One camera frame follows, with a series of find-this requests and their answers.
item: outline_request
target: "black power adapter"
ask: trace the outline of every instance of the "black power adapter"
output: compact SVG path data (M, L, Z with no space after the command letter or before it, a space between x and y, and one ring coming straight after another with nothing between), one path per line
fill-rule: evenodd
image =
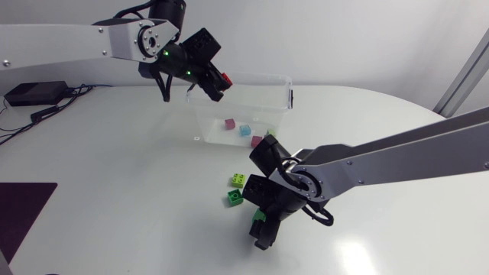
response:
M22 83L5 95L11 106L56 105L68 85L64 81Z

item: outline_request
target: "lego brick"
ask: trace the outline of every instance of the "lego brick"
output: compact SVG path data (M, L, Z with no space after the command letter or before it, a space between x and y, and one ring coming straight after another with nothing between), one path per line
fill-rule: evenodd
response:
M236 127L235 120L232 118L224 120L224 123L226 124L226 129L228 130L232 130Z
M267 130L267 134L265 135L268 136L269 134L273 135L275 138L277 137L277 134L275 134L275 130L274 129L268 129Z
M260 211L260 209L257 209L257 211L253 215L253 219L251 220L251 223L253 223L256 220L261 220L263 222L266 222L267 221L267 216L265 215L265 213L263 213L262 211Z
M243 203L243 196L241 195L241 192L239 192L239 189L228 192L228 199L231 206L237 206L238 204Z
M231 185L236 188L243 188L243 186L245 186L245 180L246 180L245 175L236 173L232 177Z
M253 136L251 138L251 146L253 148L255 148L256 146L258 146L258 144L260 143L260 141L263 140L262 137L259 137L259 136Z
M239 126L239 133L241 134L241 136L250 135L251 134L250 126L248 125Z

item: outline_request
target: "robotic arm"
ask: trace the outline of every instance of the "robotic arm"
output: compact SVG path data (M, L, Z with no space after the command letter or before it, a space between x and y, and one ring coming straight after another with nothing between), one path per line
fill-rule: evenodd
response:
M150 8L148 19L138 13L145 8ZM232 85L211 62L221 46L205 28L176 44L185 9L184 0L150 0L92 26L0 25L0 36L8 37L0 44L0 70L112 57L139 62L140 74L157 81L165 102L173 77L199 85L219 101ZM131 13L140 18L122 18ZM160 73L168 75L166 85Z
M265 176L250 175L243 190L259 207L250 235L267 249L281 221L299 209L331 226L326 203L356 186L489 170L487 137L489 108L356 147L325 145L294 155L268 135L250 155Z

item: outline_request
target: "transparent container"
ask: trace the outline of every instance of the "transparent container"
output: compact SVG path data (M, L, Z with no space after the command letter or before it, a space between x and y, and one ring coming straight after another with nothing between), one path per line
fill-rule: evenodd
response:
M292 81L288 76L253 73L228 73L233 82L220 102L214 102L196 86L186 99L196 112L206 142L251 146L253 136L263 137L269 130L280 133L284 115L292 109ZM234 119L228 130L226 119ZM242 136L240 126L248 125L251 134Z

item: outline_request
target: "green block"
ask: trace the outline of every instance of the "green block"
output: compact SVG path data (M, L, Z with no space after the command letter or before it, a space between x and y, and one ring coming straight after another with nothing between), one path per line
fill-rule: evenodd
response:
M228 199L231 206L237 206L238 204L243 203L243 196L241 195L241 192L239 192L239 189L228 192Z
M245 186L246 176L236 173L232 177L231 185L236 188L243 188Z
M260 209L257 209L257 211L254 213L253 219L251 220L251 223L253 223L254 221L256 221L258 219L262 220L263 222L267 221L267 216L265 215L265 213L260 211Z
M265 135L268 136L269 134L273 135L275 138L277 137L277 134L275 134L275 130L274 129L268 129L267 130L267 134Z

